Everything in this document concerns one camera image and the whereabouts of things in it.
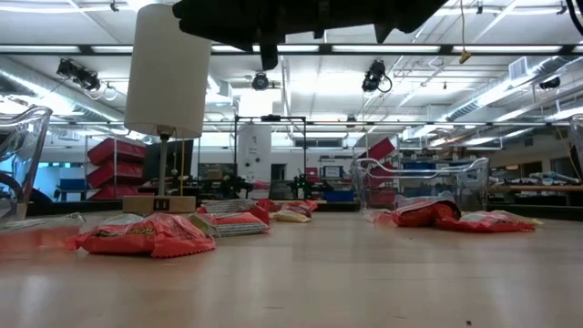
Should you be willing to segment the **white candy clear wrapper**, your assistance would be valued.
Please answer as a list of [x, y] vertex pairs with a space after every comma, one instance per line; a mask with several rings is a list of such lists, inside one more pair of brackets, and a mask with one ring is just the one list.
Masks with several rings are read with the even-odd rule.
[[132, 213], [122, 213], [117, 216], [109, 217], [102, 221], [103, 225], [128, 225], [142, 222], [144, 218], [142, 216], [132, 214]]

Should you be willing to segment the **white cylinder lamp wooden base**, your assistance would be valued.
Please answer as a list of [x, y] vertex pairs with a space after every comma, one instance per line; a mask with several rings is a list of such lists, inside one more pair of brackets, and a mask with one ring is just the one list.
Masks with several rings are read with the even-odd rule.
[[171, 5], [138, 10], [124, 118], [125, 128], [160, 137], [156, 196], [126, 196], [126, 213], [191, 213], [192, 196], [165, 192], [170, 138], [199, 138], [203, 130], [210, 41], [179, 31]]

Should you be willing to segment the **white cylinder column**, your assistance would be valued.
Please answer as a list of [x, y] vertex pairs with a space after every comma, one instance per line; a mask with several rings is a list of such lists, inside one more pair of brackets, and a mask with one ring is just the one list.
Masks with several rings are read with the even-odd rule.
[[271, 127], [247, 124], [238, 133], [238, 175], [251, 182], [271, 181]]

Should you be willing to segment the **wooden background table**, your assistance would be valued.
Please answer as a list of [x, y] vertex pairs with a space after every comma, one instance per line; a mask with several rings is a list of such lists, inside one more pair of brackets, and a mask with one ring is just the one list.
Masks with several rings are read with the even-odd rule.
[[514, 191], [583, 192], [583, 186], [495, 185], [489, 187], [488, 190], [493, 193]]

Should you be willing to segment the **white ceiling vent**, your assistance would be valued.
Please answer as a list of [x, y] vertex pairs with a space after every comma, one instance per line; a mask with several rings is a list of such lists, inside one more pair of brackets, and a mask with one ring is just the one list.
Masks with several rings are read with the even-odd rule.
[[513, 81], [528, 76], [528, 58], [522, 56], [508, 65], [508, 75]]

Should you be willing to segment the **black ceiling spotlights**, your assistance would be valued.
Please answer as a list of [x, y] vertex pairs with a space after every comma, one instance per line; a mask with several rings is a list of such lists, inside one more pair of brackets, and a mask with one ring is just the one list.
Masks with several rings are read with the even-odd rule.
[[73, 81], [86, 91], [97, 91], [101, 87], [97, 72], [90, 71], [71, 59], [62, 58], [59, 61], [56, 73], [64, 79]]

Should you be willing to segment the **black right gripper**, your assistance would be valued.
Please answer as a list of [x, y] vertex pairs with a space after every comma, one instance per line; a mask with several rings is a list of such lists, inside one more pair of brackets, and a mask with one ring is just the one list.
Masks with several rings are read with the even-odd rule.
[[278, 65], [277, 45], [286, 36], [372, 25], [382, 44], [397, 29], [412, 33], [448, 0], [179, 0], [172, 14], [189, 35], [240, 50], [260, 45], [264, 70]]

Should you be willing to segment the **black monitor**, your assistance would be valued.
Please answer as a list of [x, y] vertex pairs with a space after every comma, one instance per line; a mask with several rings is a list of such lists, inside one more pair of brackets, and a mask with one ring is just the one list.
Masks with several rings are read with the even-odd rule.
[[[190, 166], [194, 148], [193, 139], [183, 141], [169, 141], [167, 143], [165, 177], [178, 178], [190, 176]], [[145, 180], [159, 177], [161, 144], [152, 144], [146, 147], [142, 178]]]

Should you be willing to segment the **orange Reese's candy pack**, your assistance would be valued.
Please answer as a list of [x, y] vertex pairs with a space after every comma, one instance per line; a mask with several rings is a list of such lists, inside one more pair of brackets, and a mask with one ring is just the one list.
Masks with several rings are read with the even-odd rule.
[[178, 214], [152, 213], [128, 225], [102, 222], [69, 240], [67, 247], [91, 254], [174, 258], [216, 249], [214, 238]]

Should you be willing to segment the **orange white candy pack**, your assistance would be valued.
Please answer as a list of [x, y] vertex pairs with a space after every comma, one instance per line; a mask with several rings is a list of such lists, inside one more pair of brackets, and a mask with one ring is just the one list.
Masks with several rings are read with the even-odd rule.
[[256, 202], [249, 199], [213, 200], [202, 203], [199, 210], [210, 214], [249, 212], [255, 205]]

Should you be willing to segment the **tilted red storage bin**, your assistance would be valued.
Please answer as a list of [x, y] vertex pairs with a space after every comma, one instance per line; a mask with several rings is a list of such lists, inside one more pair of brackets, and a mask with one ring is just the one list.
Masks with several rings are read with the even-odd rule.
[[380, 141], [372, 145], [358, 159], [375, 159], [380, 160], [390, 155], [395, 151], [395, 145], [388, 138], [382, 138]]

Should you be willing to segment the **red white candy pack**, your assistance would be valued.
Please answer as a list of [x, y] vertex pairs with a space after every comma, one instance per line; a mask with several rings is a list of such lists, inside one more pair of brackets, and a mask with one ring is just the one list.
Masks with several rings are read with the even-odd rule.
[[249, 209], [249, 213], [252, 214], [253, 216], [257, 217], [259, 220], [261, 220], [267, 226], [269, 226], [271, 224], [269, 212], [266, 211], [264, 208], [262, 208], [258, 205], [254, 205], [252, 208]]

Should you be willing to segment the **black overhead frame beam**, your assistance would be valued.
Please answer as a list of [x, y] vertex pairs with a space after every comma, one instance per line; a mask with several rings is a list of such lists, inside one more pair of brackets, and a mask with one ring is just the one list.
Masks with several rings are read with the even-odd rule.
[[[430, 44], [283, 44], [284, 56], [456, 56], [464, 50], [474, 56], [583, 56], [583, 44], [569, 45], [430, 45]], [[8, 45], [0, 54], [17, 56], [129, 56], [131, 45]]]

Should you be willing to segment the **black metal background frame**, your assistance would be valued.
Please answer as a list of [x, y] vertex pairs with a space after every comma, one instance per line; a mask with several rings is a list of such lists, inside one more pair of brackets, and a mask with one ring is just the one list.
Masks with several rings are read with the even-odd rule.
[[[234, 117], [234, 123], [233, 123], [233, 144], [232, 144], [232, 149], [233, 149], [233, 171], [234, 173], [238, 175], [238, 169], [237, 169], [237, 150], [238, 150], [238, 133], [239, 130], [247, 125], [247, 124], [259, 124], [259, 125], [267, 125], [271, 127], [271, 165], [273, 164], [274, 161], [274, 153], [277, 150], [278, 146], [273, 144], [273, 140], [274, 140], [274, 136], [273, 134], [275, 133], [275, 128], [291, 128], [291, 132], [289, 132], [289, 136], [288, 139], [293, 140], [294, 138], [294, 130], [299, 130], [302, 133], [303, 136], [303, 146], [302, 146], [302, 154], [303, 154], [303, 168], [302, 168], [302, 172], [304, 172], [306, 170], [306, 165], [307, 165], [307, 159], [306, 159], [306, 137], [307, 137], [307, 118], [306, 117], [302, 117], [302, 116], [281, 116], [281, 115], [273, 115], [273, 114], [268, 114], [268, 115], [264, 115], [264, 116], [259, 116], [259, 117], [244, 117], [244, 116], [235, 116]], [[259, 181], [257, 180], [256, 182], [251, 182], [249, 180], [247, 180], [248, 182], [250, 182], [253, 185], [254, 189], [264, 189], [264, 188], [268, 188], [271, 181], [270, 182], [263, 182], [263, 181]]]

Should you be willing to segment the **orange candy clear wrapper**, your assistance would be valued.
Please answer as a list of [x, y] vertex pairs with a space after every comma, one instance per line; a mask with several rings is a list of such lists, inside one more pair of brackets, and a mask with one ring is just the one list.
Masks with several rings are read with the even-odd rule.
[[56, 218], [11, 221], [0, 225], [0, 254], [66, 249], [87, 220], [78, 212]]

